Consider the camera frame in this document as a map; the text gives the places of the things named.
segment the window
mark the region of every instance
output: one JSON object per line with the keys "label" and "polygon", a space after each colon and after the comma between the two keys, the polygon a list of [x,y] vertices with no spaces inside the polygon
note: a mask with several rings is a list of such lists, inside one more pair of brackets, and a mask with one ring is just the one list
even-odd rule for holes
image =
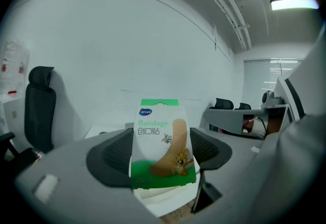
{"label": "window", "polygon": [[242,102],[252,109],[260,109],[263,94],[274,91],[277,79],[300,63],[300,60],[281,59],[245,61]]}

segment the cartoon cat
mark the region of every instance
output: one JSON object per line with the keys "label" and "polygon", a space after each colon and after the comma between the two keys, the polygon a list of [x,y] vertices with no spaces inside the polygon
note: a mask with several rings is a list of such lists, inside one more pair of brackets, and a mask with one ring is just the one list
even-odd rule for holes
{"label": "cartoon cat", "polygon": [[182,175],[182,176],[187,176],[189,172],[187,172],[185,170],[185,167],[189,164],[189,163],[192,163],[194,160],[191,159],[190,161],[188,161],[190,157],[190,151],[186,148],[183,150],[182,153],[179,153],[177,155],[177,157],[174,159],[174,162],[175,164],[177,165],[176,166],[176,169],[173,168],[172,169],[172,174],[179,174],[179,175]]}
{"label": "cartoon cat", "polygon": [[162,141],[161,142],[164,142],[164,143],[166,143],[166,144],[170,144],[171,143],[171,140],[172,140],[172,136],[170,136],[170,135],[168,135],[168,134],[166,134],[166,133],[164,133],[164,138],[162,139]]}

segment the bandage package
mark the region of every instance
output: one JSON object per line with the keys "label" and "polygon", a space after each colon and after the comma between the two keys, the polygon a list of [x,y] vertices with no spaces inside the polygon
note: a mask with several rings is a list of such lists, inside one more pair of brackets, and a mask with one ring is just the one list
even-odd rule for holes
{"label": "bandage package", "polygon": [[131,155],[135,188],[165,188],[196,182],[185,111],[177,99],[143,99],[138,107]]}

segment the chair armrest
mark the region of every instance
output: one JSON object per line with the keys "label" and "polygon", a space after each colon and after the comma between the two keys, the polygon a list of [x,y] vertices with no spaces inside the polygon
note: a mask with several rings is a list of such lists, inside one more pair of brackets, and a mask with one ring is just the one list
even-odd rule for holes
{"label": "chair armrest", "polygon": [[0,135],[0,143],[5,142],[5,141],[9,141],[14,137],[15,137],[15,134],[13,132],[8,132],[8,133],[5,133],[3,135]]}

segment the floor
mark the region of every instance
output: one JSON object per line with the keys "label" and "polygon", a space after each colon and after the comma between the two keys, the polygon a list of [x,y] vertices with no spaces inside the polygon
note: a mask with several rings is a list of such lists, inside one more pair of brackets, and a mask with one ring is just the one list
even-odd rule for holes
{"label": "floor", "polygon": [[160,220],[162,220],[163,223],[179,223],[183,220],[186,220],[192,216],[190,211],[194,203],[195,200],[192,200],[188,202],[186,205],[182,206],[181,208],[160,217]]}

